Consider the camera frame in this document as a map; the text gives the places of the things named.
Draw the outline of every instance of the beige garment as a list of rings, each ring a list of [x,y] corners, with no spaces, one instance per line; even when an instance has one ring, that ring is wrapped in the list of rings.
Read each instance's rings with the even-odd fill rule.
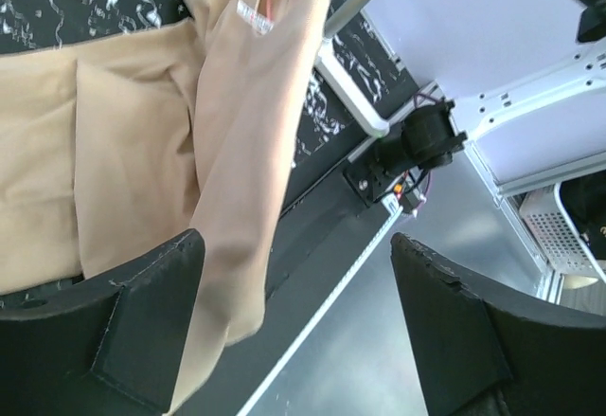
[[[0,58],[0,293],[90,278],[188,226],[205,238],[172,409],[262,321],[330,2],[272,0],[259,35],[238,0],[185,1],[195,24]]]

